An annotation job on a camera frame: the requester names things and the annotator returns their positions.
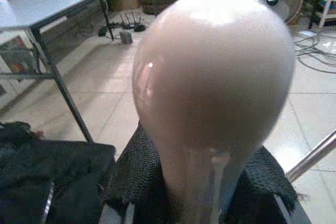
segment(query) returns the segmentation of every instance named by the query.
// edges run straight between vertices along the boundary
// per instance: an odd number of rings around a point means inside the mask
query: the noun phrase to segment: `black cloth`
[[[242,173],[227,216],[219,223],[258,223],[265,202],[274,194],[293,211],[297,194],[272,155],[263,147],[248,162]],[[134,223],[167,223],[167,194],[157,150],[146,130],[139,125],[115,165],[104,202],[123,212],[129,202],[135,204]],[[267,223],[280,223],[269,220]]]
[[[113,146],[41,141],[25,123],[0,124],[0,223],[98,223]]]

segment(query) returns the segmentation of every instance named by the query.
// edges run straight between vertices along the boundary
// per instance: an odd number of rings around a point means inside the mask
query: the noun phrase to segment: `white table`
[[[0,79],[54,79],[72,114],[74,115],[86,140],[93,143],[92,137],[72,99],[56,65],[53,63],[46,45],[41,37],[40,28],[66,16],[94,0],[0,0],[0,30],[24,30],[39,50],[39,57],[47,73],[13,74],[0,73]],[[106,13],[107,27],[113,38]]]

